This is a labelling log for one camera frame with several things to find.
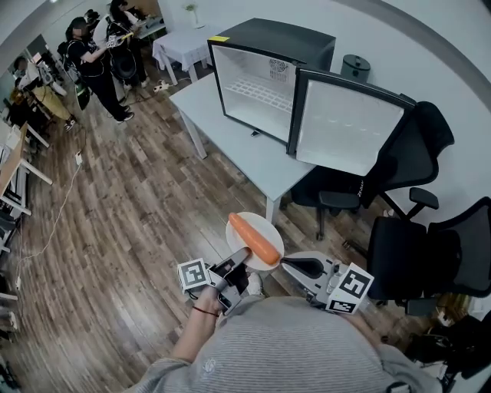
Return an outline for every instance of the refrigerator shelf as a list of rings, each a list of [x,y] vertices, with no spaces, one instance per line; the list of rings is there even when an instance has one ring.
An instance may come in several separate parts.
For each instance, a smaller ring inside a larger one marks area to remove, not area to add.
[[[267,81],[263,78],[241,74],[227,84],[225,89],[292,114],[293,89],[282,82]]]

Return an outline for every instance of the gray sweater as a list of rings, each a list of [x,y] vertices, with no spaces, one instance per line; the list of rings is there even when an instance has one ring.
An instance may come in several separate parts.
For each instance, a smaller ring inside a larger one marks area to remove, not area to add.
[[[395,381],[412,392],[441,392],[396,348],[374,349],[340,316],[300,298],[250,296],[219,323],[194,363],[160,359],[127,392],[378,393]]]

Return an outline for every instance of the wooden floor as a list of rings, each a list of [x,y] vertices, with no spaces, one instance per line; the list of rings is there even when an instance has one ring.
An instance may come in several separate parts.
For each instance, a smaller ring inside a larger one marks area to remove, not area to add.
[[[159,79],[155,69],[149,72]],[[142,94],[149,97],[151,91],[152,84]],[[30,177],[33,214],[24,217],[12,253],[2,257],[11,282],[19,253],[37,253],[48,241],[76,170],[74,155],[83,150],[83,166],[51,244],[18,269],[19,330],[14,344],[2,343],[2,355],[25,393],[119,392],[138,381],[169,353],[189,315],[176,264],[198,257],[220,261],[230,254],[228,214],[265,214],[264,196],[214,146],[206,145],[205,160],[197,157],[166,94],[132,108],[135,118],[116,125],[92,97],[83,114],[75,111],[86,127],[65,133],[58,124],[50,149],[35,161],[54,183],[49,187]],[[359,215],[327,218],[321,243],[315,241],[310,209],[288,206],[277,227],[287,253],[317,249],[362,265],[342,243],[354,237],[366,244],[382,209],[378,200]],[[265,291],[286,295],[293,289],[276,270],[265,280]],[[427,325],[402,319],[403,310],[395,307],[377,310],[369,304],[364,314],[397,345]]]

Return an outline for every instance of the chair backrest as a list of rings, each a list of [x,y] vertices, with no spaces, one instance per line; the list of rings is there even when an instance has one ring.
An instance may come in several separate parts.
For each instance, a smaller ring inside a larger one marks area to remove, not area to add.
[[[394,142],[379,157],[367,175],[362,203],[388,190],[428,184],[438,176],[438,156],[455,140],[438,108],[418,102]]]
[[[451,220],[431,223],[426,249],[425,295],[491,294],[491,198],[478,200]]]

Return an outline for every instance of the trash can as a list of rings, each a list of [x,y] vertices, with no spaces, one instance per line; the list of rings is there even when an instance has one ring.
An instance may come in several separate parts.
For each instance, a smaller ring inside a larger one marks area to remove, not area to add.
[[[341,76],[354,81],[366,82],[370,74],[370,63],[355,54],[346,54],[343,57]]]

